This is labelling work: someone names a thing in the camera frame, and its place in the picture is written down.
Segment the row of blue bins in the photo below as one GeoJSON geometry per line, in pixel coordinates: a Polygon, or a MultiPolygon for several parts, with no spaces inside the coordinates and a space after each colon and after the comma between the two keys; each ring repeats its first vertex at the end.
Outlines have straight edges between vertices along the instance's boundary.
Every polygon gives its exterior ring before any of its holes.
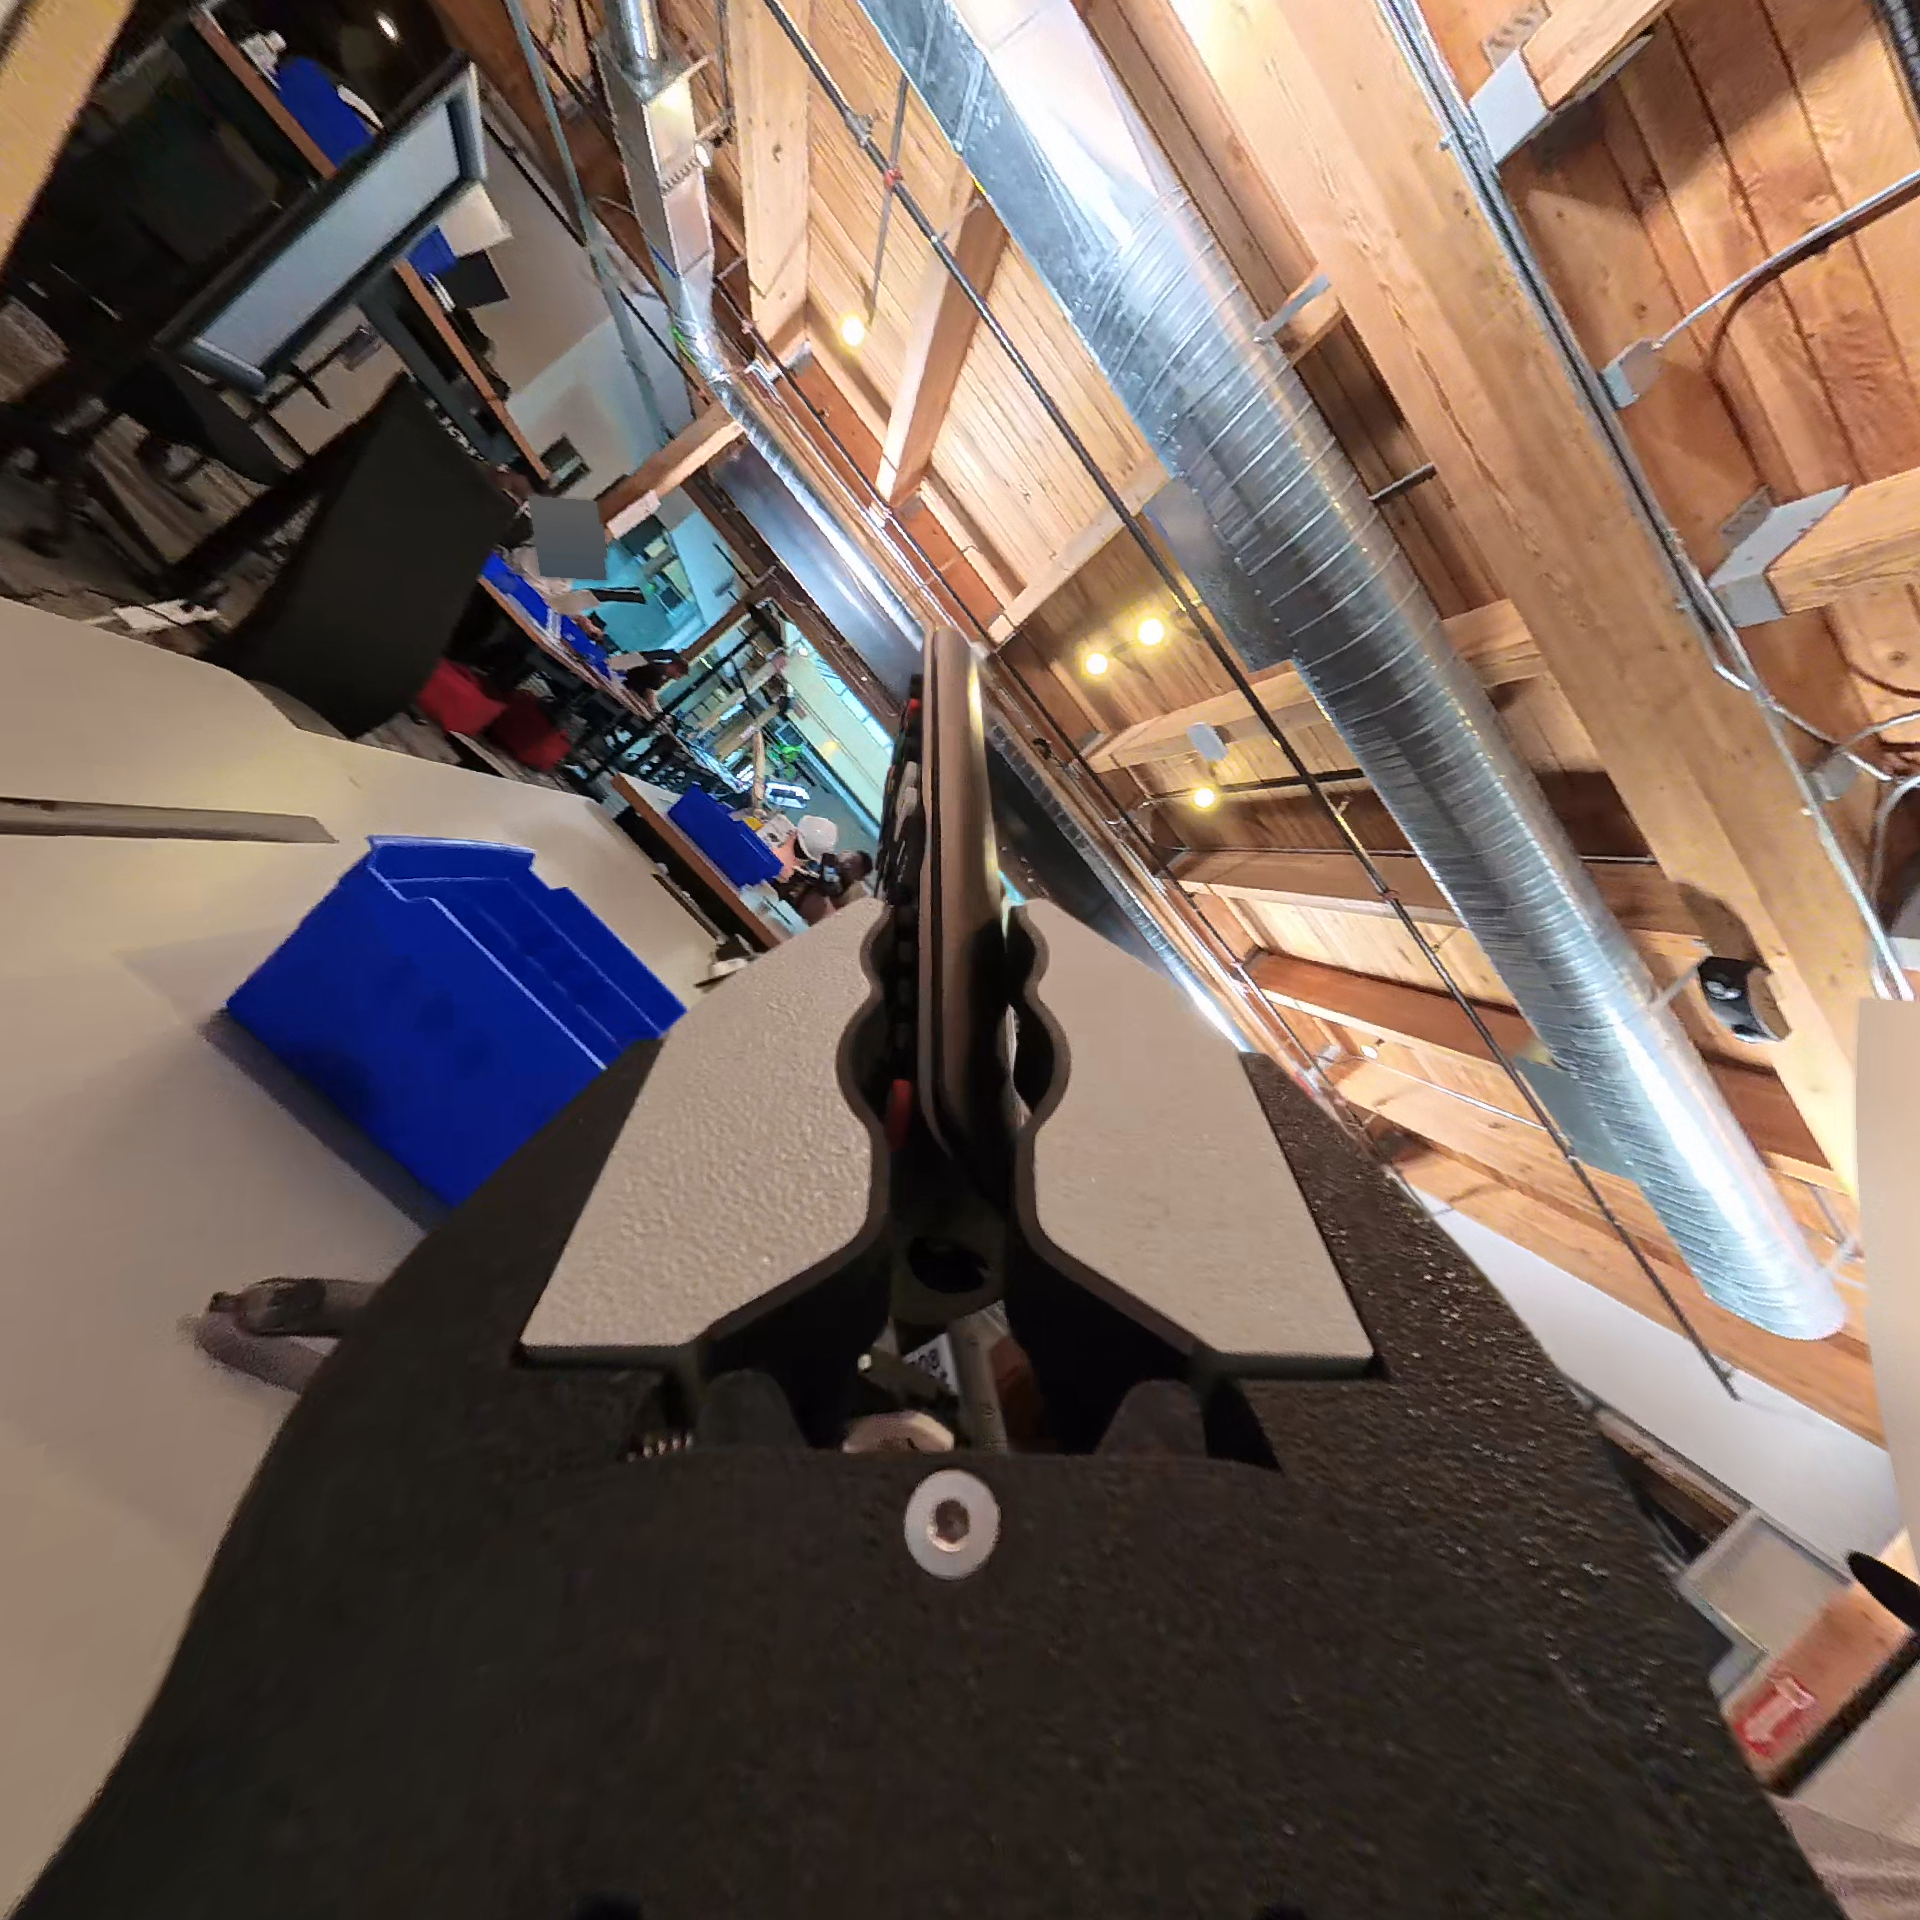
{"type": "Polygon", "coordinates": [[[477,588],[529,639],[554,658],[570,663],[590,678],[609,674],[609,647],[601,633],[579,614],[558,611],[514,564],[500,555],[488,555],[477,588]]]}

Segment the black remote control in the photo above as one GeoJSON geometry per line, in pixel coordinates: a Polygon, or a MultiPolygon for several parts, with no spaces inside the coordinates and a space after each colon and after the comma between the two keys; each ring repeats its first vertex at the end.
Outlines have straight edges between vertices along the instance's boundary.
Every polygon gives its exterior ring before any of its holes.
{"type": "Polygon", "coordinates": [[[878,1116],[893,1316],[946,1327],[1003,1292],[1021,1103],[976,655],[931,631],[883,795],[878,1116]]]}

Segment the wooden instruction poster board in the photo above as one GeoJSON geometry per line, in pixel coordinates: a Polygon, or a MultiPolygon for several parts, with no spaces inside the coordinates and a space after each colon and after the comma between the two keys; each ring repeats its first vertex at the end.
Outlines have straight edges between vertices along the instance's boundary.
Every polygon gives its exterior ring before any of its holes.
{"type": "Polygon", "coordinates": [[[2,5],[2,258],[130,11],[130,3],[2,5]]]}

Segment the rectangular metal duct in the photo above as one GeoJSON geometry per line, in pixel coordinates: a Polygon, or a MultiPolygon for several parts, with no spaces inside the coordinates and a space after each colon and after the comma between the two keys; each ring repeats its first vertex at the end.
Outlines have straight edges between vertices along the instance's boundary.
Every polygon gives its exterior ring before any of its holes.
{"type": "Polygon", "coordinates": [[[658,5],[605,3],[604,17],[597,57],[635,219],[688,357],[710,371],[716,258],[692,67],[658,5]]]}

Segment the blue plastic bin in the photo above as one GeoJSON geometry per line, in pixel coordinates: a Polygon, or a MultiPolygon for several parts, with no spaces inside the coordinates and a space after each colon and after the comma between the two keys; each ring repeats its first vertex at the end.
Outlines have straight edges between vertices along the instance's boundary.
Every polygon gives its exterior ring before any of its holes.
{"type": "Polygon", "coordinates": [[[226,1015],[442,1202],[685,1001],[530,847],[373,837],[226,1015]]]}

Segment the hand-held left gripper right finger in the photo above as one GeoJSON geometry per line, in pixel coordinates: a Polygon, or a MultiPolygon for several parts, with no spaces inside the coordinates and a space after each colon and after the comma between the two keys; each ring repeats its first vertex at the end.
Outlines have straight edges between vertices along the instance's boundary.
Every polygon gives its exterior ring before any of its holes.
{"type": "Polygon", "coordinates": [[[1012,914],[1016,1210],[1068,1283],[1179,1359],[1348,1379],[1377,1359],[1241,1049],[1057,902],[1012,914]]]}

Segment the small blue storage bin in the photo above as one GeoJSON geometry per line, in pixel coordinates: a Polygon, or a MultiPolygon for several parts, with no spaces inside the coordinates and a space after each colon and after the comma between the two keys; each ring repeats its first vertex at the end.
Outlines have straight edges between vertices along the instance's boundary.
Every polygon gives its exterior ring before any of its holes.
{"type": "Polygon", "coordinates": [[[684,791],[666,819],[726,878],[736,889],[782,878],[782,858],[747,827],[730,806],[701,789],[684,791]]]}

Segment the large silver ventilation duct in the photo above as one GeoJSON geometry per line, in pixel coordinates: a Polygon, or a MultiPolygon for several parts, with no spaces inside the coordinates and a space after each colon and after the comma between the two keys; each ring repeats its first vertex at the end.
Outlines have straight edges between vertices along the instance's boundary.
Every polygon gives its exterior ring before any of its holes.
{"type": "Polygon", "coordinates": [[[1161,527],[1245,670],[1294,661],[1708,1297],[1792,1339],[1844,1303],[1640,950],[1068,3],[865,5],[1178,482],[1161,527]]]}

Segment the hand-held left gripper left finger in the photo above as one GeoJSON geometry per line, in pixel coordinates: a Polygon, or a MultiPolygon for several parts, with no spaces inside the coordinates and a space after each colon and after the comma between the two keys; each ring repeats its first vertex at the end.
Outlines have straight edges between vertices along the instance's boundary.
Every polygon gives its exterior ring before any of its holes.
{"type": "Polygon", "coordinates": [[[891,1155],[859,1086],[880,900],[859,900],[661,1043],[524,1330],[529,1359],[664,1363],[771,1337],[851,1364],[889,1313],[891,1155]]]}

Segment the black framed monitor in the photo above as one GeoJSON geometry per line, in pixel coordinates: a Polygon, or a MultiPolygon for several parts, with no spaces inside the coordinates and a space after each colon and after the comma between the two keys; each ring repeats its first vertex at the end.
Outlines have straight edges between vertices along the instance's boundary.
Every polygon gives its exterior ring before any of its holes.
{"type": "Polygon", "coordinates": [[[160,324],[156,354],[260,396],[488,175],[477,76],[453,55],[397,123],[289,205],[160,324]]]}

